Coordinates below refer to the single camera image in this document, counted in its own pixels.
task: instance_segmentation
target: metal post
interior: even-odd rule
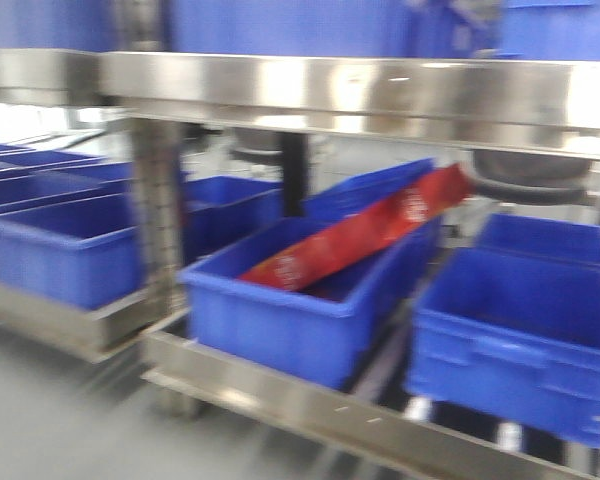
[[[182,266],[183,202],[180,189],[181,124],[131,119],[134,196],[142,225],[147,283],[159,315],[184,305],[176,282]]]
[[[304,215],[301,202],[309,190],[308,136],[302,133],[282,133],[280,150],[284,214],[287,217],[301,217]]]
[[[593,450],[576,442],[566,442],[564,446],[565,465],[577,472],[593,472]]]
[[[496,443],[507,452],[521,452],[524,444],[524,429],[514,422],[501,422],[496,432]]]
[[[412,397],[402,416],[412,422],[430,422],[435,414],[435,403],[427,397]]]

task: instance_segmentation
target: steel shelf edge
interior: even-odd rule
[[[204,347],[167,331],[144,336],[147,381],[418,478],[585,480],[566,467],[432,424]]]
[[[116,355],[158,319],[158,302],[138,291],[99,310],[69,305],[0,284],[0,325],[91,363]]]

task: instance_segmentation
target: red package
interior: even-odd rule
[[[239,278],[288,291],[301,290],[387,248],[470,194],[471,185],[457,164],[436,170],[282,250]]]

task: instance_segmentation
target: metal rack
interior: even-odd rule
[[[171,412],[193,416],[201,401],[210,402],[418,478],[594,478],[590,452],[567,446],[573,468],[534,458],[518,451],[521,428],[506,421],[496,422],[503,440],[494,443],[432,423],[427,399],[409,401],[405,413],[378,405],[378,378],[395,371],[407,324],[392,327],[391,340],[347,392],[184,338],[183,295],[174,278],[174,167],[177,122],[280,131],[286,210],[293,215],[306,192],[309,133],[480,149],[493,158],[522,152],[600,160],[600,63],[117,52],[104,55],[102,74],[103,93],[133,109],[139,199],[150,213],[150,288],[168,298],[167,320],[145,332],[152,369],[144,378],[162,388]]]
[[[0,102],[105,105],[99,61],[97,54],[68,50],[0,49]],[[93,363],[134,343],[142,328],[161,318],[162,310],[160,299],[147,289],[86,312],[0,284],[0,325]]]

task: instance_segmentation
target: bin handle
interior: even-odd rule
[[[473,351],[478,355],[492,357],[504,362],[542,369],[547,365],[547,356],[542,350],[492,337],[478,337]]]

